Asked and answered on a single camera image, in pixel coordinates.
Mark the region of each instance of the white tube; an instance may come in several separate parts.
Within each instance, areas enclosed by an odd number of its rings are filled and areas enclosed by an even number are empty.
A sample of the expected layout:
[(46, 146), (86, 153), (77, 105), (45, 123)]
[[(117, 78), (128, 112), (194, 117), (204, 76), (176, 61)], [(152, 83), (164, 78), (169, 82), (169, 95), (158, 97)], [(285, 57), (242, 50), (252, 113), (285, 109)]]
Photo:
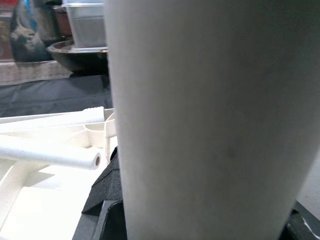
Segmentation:
[(34, 128), (103, 123), (104, 121), (104, 107), (99, 106), (87, 108), (83, 111), (71, 112), (68, 114), (2, 123), (0, 124), (0, 133), (7, 133), (17, 130), (27, 130)]
[(0, 159), (39, 162), (94, 170), (100, 164), (98, 149), (45, 144), (32, 139), (0, 135)]
[(278, 239), (320, 148), (320, 1), (105, 5), (128, 239)]

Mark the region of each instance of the dark gray tablecloth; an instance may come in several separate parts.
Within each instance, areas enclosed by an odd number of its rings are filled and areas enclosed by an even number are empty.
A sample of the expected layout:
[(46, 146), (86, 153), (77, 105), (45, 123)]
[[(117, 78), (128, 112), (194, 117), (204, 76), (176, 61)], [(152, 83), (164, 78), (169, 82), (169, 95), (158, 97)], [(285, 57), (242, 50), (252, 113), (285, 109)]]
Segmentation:
[(107, 76), (82, 76), (0, 86), (0, 117), (112, 108)]

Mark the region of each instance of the black fabric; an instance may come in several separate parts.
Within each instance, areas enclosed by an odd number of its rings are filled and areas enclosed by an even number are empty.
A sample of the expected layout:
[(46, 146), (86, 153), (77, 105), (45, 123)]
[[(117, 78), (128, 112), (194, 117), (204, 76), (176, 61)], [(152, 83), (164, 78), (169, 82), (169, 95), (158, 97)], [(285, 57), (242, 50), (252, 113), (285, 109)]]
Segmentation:
[(109, 78), (70, 77), (0, 86), (0, 117), (112, 108)]
[(111, 155), (109, 165), (92, 185), (89, 197), (86, 200), (82, 213), (90, 213), (96, 206), (98, 206), (105, 200), (122, 200), (117, 148), (115, 148)]

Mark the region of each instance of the white plastic tray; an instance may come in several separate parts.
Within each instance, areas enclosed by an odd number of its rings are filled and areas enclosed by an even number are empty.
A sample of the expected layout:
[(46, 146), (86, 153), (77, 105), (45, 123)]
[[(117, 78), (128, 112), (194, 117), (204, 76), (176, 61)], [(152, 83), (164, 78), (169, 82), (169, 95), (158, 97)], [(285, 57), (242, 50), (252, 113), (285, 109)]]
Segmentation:
[[(113, 109), (107, 121), (6, 133), (79, 147), (101, 148), (96, 170), (47, 166), (0, 159), (0, 239), (71, 240), (91, 185), (106, 168), (106, 155), (117, 146)], [(0, 123), (57, 114), (0, 118)]]

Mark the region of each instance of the metal bowl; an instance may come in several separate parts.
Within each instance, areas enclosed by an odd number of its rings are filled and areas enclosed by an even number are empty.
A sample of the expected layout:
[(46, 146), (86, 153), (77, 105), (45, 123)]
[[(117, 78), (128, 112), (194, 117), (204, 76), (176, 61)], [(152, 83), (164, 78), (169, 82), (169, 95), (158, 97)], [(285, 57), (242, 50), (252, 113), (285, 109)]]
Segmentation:
[(76, 75), (108, 74), (108, 50), (79, 51), (72, 48), (72, 40), (60, 41), (47, 48), (53, 59)]

